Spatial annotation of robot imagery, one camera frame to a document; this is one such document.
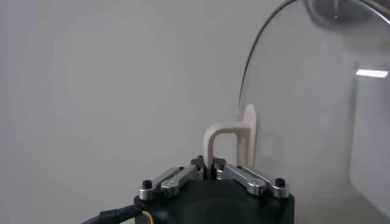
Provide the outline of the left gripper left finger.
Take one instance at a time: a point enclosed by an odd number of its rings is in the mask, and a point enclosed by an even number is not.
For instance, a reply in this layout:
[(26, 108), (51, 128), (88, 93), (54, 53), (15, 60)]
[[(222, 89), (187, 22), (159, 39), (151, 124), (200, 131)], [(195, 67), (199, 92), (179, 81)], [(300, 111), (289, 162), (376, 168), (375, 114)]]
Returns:
[(204, 158), (198, 155), (186, 167), (170, 167), (151, 180), (144, 180), (138, 188), (140, 200), (155, 200), (159, 195), (175, 197), (180, 189), (193, 180), (203, 180), (207, 175)]

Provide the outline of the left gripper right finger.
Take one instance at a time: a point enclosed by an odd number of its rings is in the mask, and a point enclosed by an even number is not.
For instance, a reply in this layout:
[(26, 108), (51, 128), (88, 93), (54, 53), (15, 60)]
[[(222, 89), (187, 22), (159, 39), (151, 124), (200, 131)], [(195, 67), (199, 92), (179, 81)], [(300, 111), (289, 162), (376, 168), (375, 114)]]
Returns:
[(249, 166), (227, 164), (225, 159), (214, 157), (213, 172), (216, 180), (232, 180), (256, 197), (267, 194), (285, 199), (290, 195), (290, 188), (284, 178), (273, 178)]

